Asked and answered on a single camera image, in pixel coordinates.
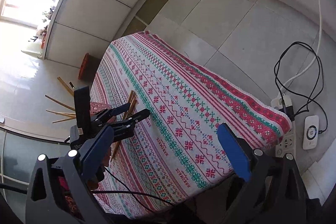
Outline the floral sleeve right forearm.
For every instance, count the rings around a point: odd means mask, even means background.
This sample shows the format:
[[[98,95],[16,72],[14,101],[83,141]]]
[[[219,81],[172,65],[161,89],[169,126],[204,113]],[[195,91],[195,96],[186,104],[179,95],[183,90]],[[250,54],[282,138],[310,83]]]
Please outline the floral sleeve right forearm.
[[[72,197],[70,188],[65,180],[64,177],[59,176],[58,177],[58,182],[60,185],[60,189],[62,191],[62,197],[63,200],[65,201],[65,205],[63,206],[64,209],[66,211],[68,211],[68,213],[70,213],[72,216],[78,218],[78,219],[82,219],[82,215],[80,213],[80,210],[78,209],[76,202],[74,200],[74,198]]]

